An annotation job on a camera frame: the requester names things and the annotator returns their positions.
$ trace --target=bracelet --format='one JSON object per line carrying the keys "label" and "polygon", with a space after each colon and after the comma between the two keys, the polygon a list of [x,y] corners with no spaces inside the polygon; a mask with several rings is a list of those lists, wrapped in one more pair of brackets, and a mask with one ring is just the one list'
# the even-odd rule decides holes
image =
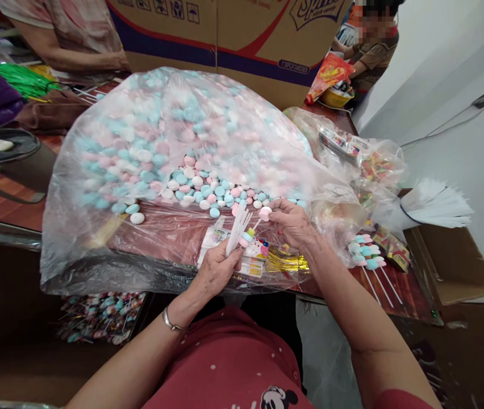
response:
{"label": "bracelet", "polygon": [[167,313],[168,306],[164,308],[164,311],[162,312],[162,320],[166,324],[168,328],[170,328],[172,331],[182,331],[182,332],[187,332],[189,329],[188,328],[183,328],[179,327],[177,325],[172,325],[170,323],[170,320],[168,319],[168,313]]}

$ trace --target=candy lollipop pile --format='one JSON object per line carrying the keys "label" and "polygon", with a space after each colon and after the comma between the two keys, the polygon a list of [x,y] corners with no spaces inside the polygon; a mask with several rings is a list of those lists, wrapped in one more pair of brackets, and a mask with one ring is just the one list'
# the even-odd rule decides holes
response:
{"label": "candy lollipop pile", "polygon": [[392,291],[397,297],[397,300],[402,305],[403,302],[401,301],[399,294],[397,293],[397,291],[395,291],[395,288],[391,283],[390,278],[387,276],[386,272],[384,271],[383,267],[386,266],[386,261],[384,260],[384,257],[380,255],[380,249],[376,244],[371,244],[371,243],[373,243],[373,239],[371,239],[370,235],[368,234],[357,235],[355,240],[353,240],[352,242],[350,242],[350,244],[348,244],[348,250],[351,252],[355,262],[357,262],[357,265],[360,266],[361,269],[363,270],[365,277],[367,278],[367,281],[369,283],[369,286],[373,290],[374,297],[377,300],[378,304],[381,305],[380,300],[378,299],[377,292],[375,291],[373,285],[371,284],[371,280],[369,279],[369,276],[367,275],[367,271],[365,271],[365,269],[371,270],[374,273],[376,279],[378,280],[378,283],[380,284],[380,287],[382,288],[382,291],[386,295],[386,299],[388,300],[388,303],[393,308],[394,305],[392,304],[390,297],[388,296],[388,293],[386,292],[384,285],[382,285],[382,281],[380,281],[380,278],[378,277],[378,274],[377,274],[377,269],[380,268],[382,270],[382,273],[384,274],[384,277],[386,277],[386,280],[390,284]]}
{"label": "candy lollipop pile", "polygon": [[236,214],[241,201],[259,209],[285,197],[306,206],[313,174],[299,129],[218,74],[133,74],[88,109],[68,139],[83,171],[79,203],[116,214],[134,199],[195,203],[212,217],[221,207]]}
{"label": "candy lollipop pile", "polygon": [[104,293],[63,297],[57,331],[69,343],[93,343],[96,340],[123,345],[130,338],[146,293]]}

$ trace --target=hand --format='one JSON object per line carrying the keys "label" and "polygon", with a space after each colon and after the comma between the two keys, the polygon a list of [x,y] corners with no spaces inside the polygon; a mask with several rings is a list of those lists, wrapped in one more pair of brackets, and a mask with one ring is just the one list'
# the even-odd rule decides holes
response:
{"label": "hand", "polygon": [[201,269],[189,287],[189,290],[197,292],[208,301],[223,291],[234,268],[241,268],[244,250],[235,249],[225,258],[228,241],[229,239],[223,240],[217,247],[206,252]]}
{"label": "hand", "polygon": [[269,207],[272,213],[269,215],[268,225],[278,229],[278,233],[284,234],[290,245],[302,249],[317,235],[301,206],[287,199],[276,199]]}
{"label": "hand", "polygon": [[118,53],[118,65],[120,71],[131,72],[130,65],[128,64],[127,55],[124,51],[119,51]]}

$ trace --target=red table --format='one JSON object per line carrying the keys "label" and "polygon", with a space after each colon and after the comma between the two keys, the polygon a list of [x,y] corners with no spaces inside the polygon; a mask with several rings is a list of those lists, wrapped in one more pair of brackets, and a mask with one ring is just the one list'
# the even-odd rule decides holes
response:
{"label": "red table", "polygon": [[[102,92],[108,92],[116,85],[117,83],[112,81],[111,83],[100,87],[99,90]],[[315,104],[313,106],[308,106],[305,104],[303,105],[303,108],[313,113],[328,117],[344,131],[357,134],[354,124],[347,112],[333,111],[319,104]],[[42,136],[40,138],[54,151],[58,152],[60,150],[60,137]],[[3,177],[0,177],[0,187],[7,190],[9,193],[20,195],[23,198],[30,198],[32,196],[32,192],[30,190]],[[39,204],[18,204],[0,197],[0,223],[9,224],[16,227],[23,227],[35,232],[41,232],[41,221],[43,218],[44,209],[45,202],[41,202]],[[194,234],[202,234],[203,236],[202,232],[195,231]],[[395,295],[391,291],[391,288],[382,277],[381,281],[383,281],[386,291],[394,304],[394,308],[390,307],[374,275],[370,274],[369,278],[379,296],[382,307],[388,314],[413,318],[430,323],[437,322],[432,313],[432,303],[429,292],[425,287],[423,287],[424,290],[422,289],[418,283],[418,280],[416,279],[415,274],[412,272],[409,274],[403,274],[389,264],[385,267],[385,271],[392,284],[395,286],[396,291],[401,296],[403,305],[399,304]],[[351,273],[359,281],[359,283],[363,285],[363,287],[365,287],[369,292],[372,292],[361,268],[352,269]],[[296,291],[303,299],[313,302],[323,302],[320,291],[313,279],[306,281],[302,285],[297,286],[292,290]]]}

